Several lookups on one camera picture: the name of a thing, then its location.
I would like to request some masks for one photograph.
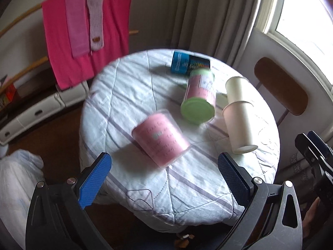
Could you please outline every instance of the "window frame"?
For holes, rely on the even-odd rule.
[[[283,3],[284,0],[262,0],[256,27],[287,49],[302,64],[304,64],[333,99],[333,85],[328,81],[324,73],[309,56],[276,30],[281,17]]]

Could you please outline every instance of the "blue and black can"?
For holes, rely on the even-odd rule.
[[[209,59],[189,55],[183,52],[174,52],[171,63],[172,73],[189,75],[192,70],[204,67],[210,69]]]

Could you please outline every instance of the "green lid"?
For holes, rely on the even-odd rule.
[[[180,112],[188,121],[201,124],[214,117],[215,108],[205,99],[191,97],[181,104]]]

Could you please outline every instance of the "pink label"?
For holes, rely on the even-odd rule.
[[[214,89],[212,75],[194,75],[189,78],[185,100],[192,97],[205,99],[215,107],[216,91]]]
[[[167,166],[190,145],[162,113],[149,116],[132,135],[159,167]]]

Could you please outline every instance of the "window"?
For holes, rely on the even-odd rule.
[[[333,18],[329,5],[325,0],[276,0],[266,11],[273,15],[271,23],[266,21],[266,33],[301,59],[332,95]]]

